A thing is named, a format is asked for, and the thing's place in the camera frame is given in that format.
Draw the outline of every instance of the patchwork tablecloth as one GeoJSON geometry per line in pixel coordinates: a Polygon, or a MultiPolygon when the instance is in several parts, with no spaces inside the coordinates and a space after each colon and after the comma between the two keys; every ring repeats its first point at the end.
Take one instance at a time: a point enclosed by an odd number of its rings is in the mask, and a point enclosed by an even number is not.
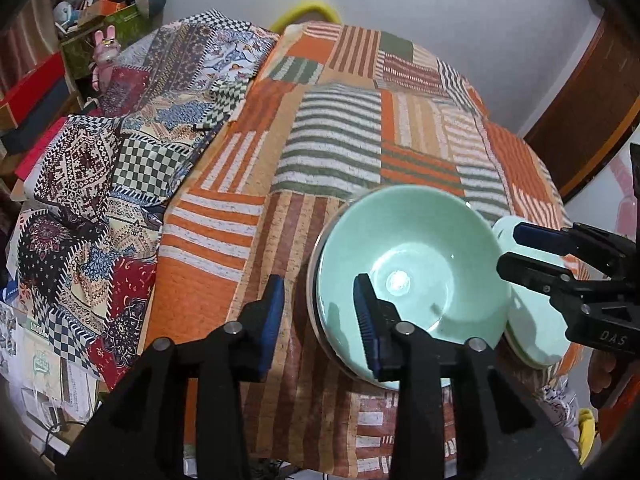
{"type": "Polygon", "coordinates": [[[138,351],[167,203],[276,38],[215,10],[161,27],[118,59],[110,117],[67,118],[25,180],[15,306],[110,388],[138,351]]]}
{"type": "MultiPolygon", "coordinates": [[[[338,476],[388,472],[398,394],[353,381],[308,320],[305,265],[322,226],[362,189],[425,184],[467,200],[493,224],[517,214],[568,224],[547,170],[490,122],[473,87],[410,41],[359,27],[287,29],[235,123],[205,152],[164,218],[146,342],[202,338],[258,298],[271,273],[286,302],[268,378],[242,390],[250,452],[338,476]]],[[[577,262],[568,262],[577,273],[577,262]]],[[[549,370],[498,353],[532,391],[549,370]]],[[[456,455],[443,389],[445,457],[456,455]]],[[[193,391],[188,413],[193,414],[193,391]]],[[[193,428],[187,428],[193,436],[193,428]]]]}

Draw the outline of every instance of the green striped fabric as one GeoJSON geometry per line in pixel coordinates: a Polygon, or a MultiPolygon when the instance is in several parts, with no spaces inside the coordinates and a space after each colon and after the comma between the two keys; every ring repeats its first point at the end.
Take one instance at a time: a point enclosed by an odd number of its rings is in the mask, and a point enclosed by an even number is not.
{"type": "Polygon", "coordinates": [[[285,56],[269,74],[269,78],[289,83],[316,84],[324,65],[302,57],[285,56]]]}
{"type": "Polygon", "coordinates": [[[490,224],[511,214],[500,174],[484,166],[457,166],[465,198],[490,224]]]}
{"type": "Polygon", "coordinates": [[[271,190],[346,199],[378,186],[381,110],[377,91],[329,84],[307,92],[271,190]]]}

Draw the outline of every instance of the checkered pattern fabric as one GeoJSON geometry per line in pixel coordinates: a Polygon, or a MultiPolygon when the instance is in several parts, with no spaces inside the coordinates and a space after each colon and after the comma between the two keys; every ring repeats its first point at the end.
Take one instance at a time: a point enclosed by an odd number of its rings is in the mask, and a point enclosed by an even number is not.
{"type": "Polygon", "coordinates": [[[88,117],[86,115],[69,115],[65,124],[81,123],[82,127],[93,135],[105,126],[117,126],[120,118],[114,117],[88,117]]]}
{"type": "Polygon", "coordinates": [[[33,318],[38,326],[46,330],[49,319],[49,305],[38,291],[33,293],[33,318]]]}
{"type": "Polygon", "coordinates": [[[129,138],[122,145],[113,182],[144,194],[163,196],[167,176],[189,155],[186,146],[129,138]]]}
{"type": "Polygon", "coordinates": [[[225,82],[212,86],[209,94],[215,100],[213,108],[203,117],[202,122],[193,127],[196,130],[215,130],[221,123],[228,120],[230,115],[246,96],[247,81],[225,82]]]}
{"type": "Polygon", "coordinates": [[[194,16],[190,16],[182,20],[183,23],[195,23],[197,25],[209,25],[213,29],[222,30],[236,30],[242,32],[243,30],[249,30],[251,27],[250,22],[244,22],[242,20],[232,20],[226,17],[221,12],[215,9],[201,12],[194,16]]]}
{"type": "Polygon", "coordinates": [[[79,328],[72,330],[61,312],[50,312],[47,323],[49,344],[53,346],[55,353],[76,366],[84,368],[96,378],[100,378],[98,368],[92,364],[86,352],[86,346],[95,339],[95,336],[90,337],[87,332],[79,328]]]}

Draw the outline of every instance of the ceramic bowl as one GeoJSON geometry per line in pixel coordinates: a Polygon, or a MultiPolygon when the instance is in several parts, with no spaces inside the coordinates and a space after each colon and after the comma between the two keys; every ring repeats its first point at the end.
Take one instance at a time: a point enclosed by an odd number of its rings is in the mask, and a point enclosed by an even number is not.
{"type": "Polygon", "coordinates": [[[495,270],[499,256],[486,221],[459,198],[427,186],[380,188],[345,209],[328,234],[316,282],[319,328],[351,370],[374,380],[353,306],[353,280],[366,272],[401,319],[439,339],[481,337],[494,348],[511,293],[495,270]]]}
{"type": "MultiPolygon", "coordinates": [[[[516,243],[513,229],[520,222],[526,221],[518,216],[505,216],[494,224],[494,235],[501,251],[522,254],[564,267],[564,260],[557,254],[545,253],[516,243]]],[[[521,361],[532,368],[545,368],[556,364],[562,359],[570,344],[564,335],[566,322],[562,314],[551,306],[549,297],[545,294],[529,290],[522,285],[511,286],[513,302],[508,313],[510,333],[507,341],[521,361]]]]}

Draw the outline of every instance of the red box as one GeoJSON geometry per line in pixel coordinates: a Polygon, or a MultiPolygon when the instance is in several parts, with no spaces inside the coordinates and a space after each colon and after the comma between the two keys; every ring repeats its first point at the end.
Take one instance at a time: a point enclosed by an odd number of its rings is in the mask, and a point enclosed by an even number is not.
{"type": "Polygon", "coordinates": [[[0,130],[20,126],[33,107],[65,75],[65,64],[59,52],[52,54],[31,70],[0,102],[0,130]]]}

